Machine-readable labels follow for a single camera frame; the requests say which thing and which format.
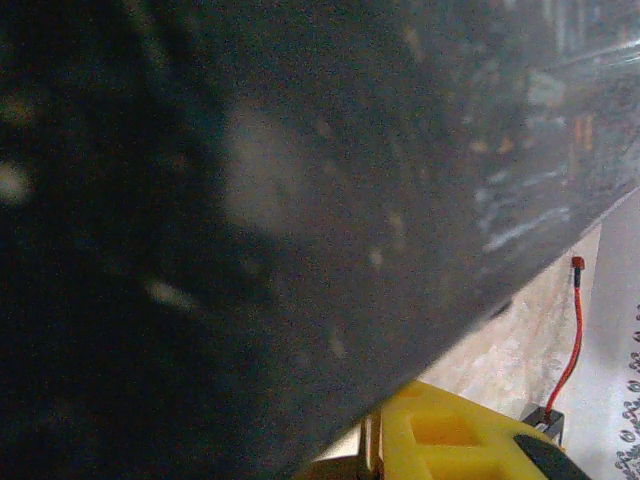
red wire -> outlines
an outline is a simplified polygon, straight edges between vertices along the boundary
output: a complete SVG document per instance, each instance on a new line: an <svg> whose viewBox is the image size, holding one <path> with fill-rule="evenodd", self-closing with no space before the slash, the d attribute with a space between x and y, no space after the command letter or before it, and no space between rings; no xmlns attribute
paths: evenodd
<svg viewBox="0 0 640 480"><path fill-rule="evenodd" d="M574 288L574 296L575 296L575 305L576 305L576 340L573 344L573 351L571 352L571 358L569 359L569 363L567 368L565 368L556 388L554 388L551 396L549 397L549 401L547 402L547 408L545 409L545 417L546 422L549 423L549 417L551 416L551 410L553 410L553 402L556 401L556 397L564 387L564 384L567 383L569 377L573 373L573 370L576 368L576 363L578 363L578 357L580 356L580 349L582 348L582 329L583 329L583 321L582 321L582 301L580 298L580 287Z"/></svg>

yellow plastic object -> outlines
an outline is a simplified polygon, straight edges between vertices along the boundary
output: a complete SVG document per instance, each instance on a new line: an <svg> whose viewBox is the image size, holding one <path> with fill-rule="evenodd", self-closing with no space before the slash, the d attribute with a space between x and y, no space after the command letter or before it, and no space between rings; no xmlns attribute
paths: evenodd
<svg viewBox="0 0 640 480"><path fill-rule="evenodd" d="M513 441L551 440L522 422L419 382L382 408L385 480L546 480Z"/></svg>

cable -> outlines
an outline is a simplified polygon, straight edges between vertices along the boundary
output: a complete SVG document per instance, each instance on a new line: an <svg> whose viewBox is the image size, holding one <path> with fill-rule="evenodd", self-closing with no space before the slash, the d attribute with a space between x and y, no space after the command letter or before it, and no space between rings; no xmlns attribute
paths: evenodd
<svg viewBox="0 0 640 480"><path fill-rule="evenodd" d="M583 330L583 319L582 319L582 299L580 296L580 274L581 271L584 270L585 263L582 257L573 257L571 260L573 271L574 271L574 301L576 307L576 339L573 344L573 351L571 352L571 358L569 359L569 363L567 364L567 368L565 368L564 372L562 372L562 376L560 380L558 380L558 384L556 388L553 389L553 392L549 396L549 401L547 402L547 407L545 408L545 422L549 423L551 418L551 411L553 410L553 403L556 401L556 397L564 387L565 383L571 377L571 374L576 368L576 364L578 363L578 357L580 356L580 350L582 349L582 330Z"/></svg>

red wire tip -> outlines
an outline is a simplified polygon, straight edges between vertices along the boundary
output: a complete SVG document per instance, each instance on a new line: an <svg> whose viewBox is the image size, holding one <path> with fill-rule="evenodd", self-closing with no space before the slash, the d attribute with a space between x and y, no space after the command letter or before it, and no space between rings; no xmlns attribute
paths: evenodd
<svg viewBox="0 0 640 480"><path fill-rule="evenodd" d="M585 267L585 263L584 263L584 258L582 257L573 257L571 259L571 266L573 268L579 268L580 270L584 270Z"/></svg>

